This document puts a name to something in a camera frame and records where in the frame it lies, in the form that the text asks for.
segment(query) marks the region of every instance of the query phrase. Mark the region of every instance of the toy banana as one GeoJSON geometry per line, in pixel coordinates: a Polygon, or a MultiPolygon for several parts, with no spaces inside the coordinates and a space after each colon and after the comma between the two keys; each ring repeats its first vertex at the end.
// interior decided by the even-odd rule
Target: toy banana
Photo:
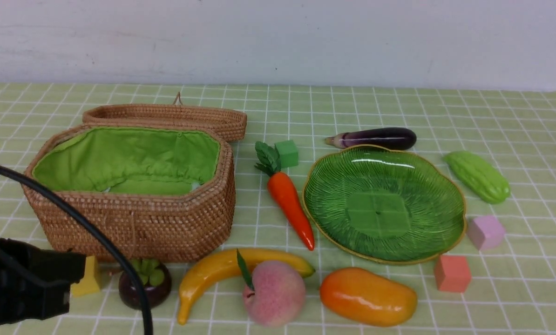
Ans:
{"type": "MultiPolygon", "coordinates": [[[[236,248],[212,253],[202,258],[187,271],[178,288],[181,305],[176,315],[178,324],[187,323],[191,307],[203,293],[220,280],[241,276],[237,263],[236,248]]],[[[250,271],[262,261],[284,261],[291,265],[301,277],[306,278],[315,273],[314,267],[301,256],[280,250],[267,248],[239,248],[241,256],[250,271]]]]}

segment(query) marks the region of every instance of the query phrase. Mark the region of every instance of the basket lid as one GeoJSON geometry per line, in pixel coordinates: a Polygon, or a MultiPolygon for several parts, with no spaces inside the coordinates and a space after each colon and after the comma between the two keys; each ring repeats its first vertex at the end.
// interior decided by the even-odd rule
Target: basket lid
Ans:
{"type": "Polygon", "coordinates": [[[247,114],[226,108],[185,106],[179,92],[173,104],[99,106],[84,112],[82,121],[121,127],[200,127],[216,132],[226,141],[238,141],[244,138],[247,114]]]}

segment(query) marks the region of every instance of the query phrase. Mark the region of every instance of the bitter melon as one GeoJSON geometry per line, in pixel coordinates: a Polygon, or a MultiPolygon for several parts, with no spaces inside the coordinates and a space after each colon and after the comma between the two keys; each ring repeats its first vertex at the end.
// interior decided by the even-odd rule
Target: bitter melon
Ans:
{"type": "Polygon", "coordinates": [[[452,151],[444,155],[453,174],[483,201],[504,202],[510,196],[510,184],[488,161],[470,151],[452,151]]]}

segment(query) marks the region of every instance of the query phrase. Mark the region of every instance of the green checkered tablecloth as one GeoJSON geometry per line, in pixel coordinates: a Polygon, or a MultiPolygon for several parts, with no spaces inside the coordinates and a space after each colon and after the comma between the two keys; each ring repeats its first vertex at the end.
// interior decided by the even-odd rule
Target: green checkered tablecloth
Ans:
{"type": "MultiPolygon", "coordinates": [[[[0,84],[0,163],[23,170],[53,134],[81,121],[103,104],[184,104],[224,107],[248,114],[247,136],[233,143],[237,208],[226,247],[277,247],[299,253],[317,273],[306,280],[308,300],[285,328],[264,329],[242,308],[242,280],[226,280],[198,301],[186,326],[175,322],[176,291],[153,310],[156,334],[189,335],[535,335],[556,334],[556,93],[457,91],[448,89],[299,86],[153,86],[0,84]],[[446,175],[442,153],[466,149],[482,155],[511,183],[512,197],[491,206],[466,187],[469,216],[495,214],[508,234],[498,248],[478,252],[470,241],[452,250],[465,255],[473,281],[466,293],[436,289],[433,263],[386,267],[350,256],[317,236],[308,252],[254,169],[254,143],[295,140],[300,165],[287,170],[299,189],[312,162],[333,153],[323,138],[372,127],[408,127],[418,135],[412,151],[446,175]],[[318,287],[331,271],[355,265],[414,288],[419,306],[399,327],[375,329],[322,308],[318,287]]],[[[0,179],[0,237],[49,248],[18,184],[0,179]]],[[[175,290],[186,265],[170,265],[175,290]]],[[[72,299],[69,314],[44,322],[0,327],[0,334],[142,333],[141,314],[125,307],[114,280],[101,293],[72,299]]]]}

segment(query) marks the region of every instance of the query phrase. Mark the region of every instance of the toy carrot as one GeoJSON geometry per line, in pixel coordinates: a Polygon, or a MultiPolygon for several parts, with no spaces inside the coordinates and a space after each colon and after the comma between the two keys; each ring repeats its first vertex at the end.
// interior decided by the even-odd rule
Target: toy carrot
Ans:
{"type": "Polygon", "coordinates": [[[295,184],[293,184],[288,174],[282,172],[280,154],[274,148],[260,141],[255,142],[255,151],[257,152],[257,159],[259,159],[255,168],[270,177],[267,188],[272,199],[278,204],[301,241],[309,250],[313,251],[315,238],[313,237],[312,227],[299,202],[299,194],[295,184]]]}

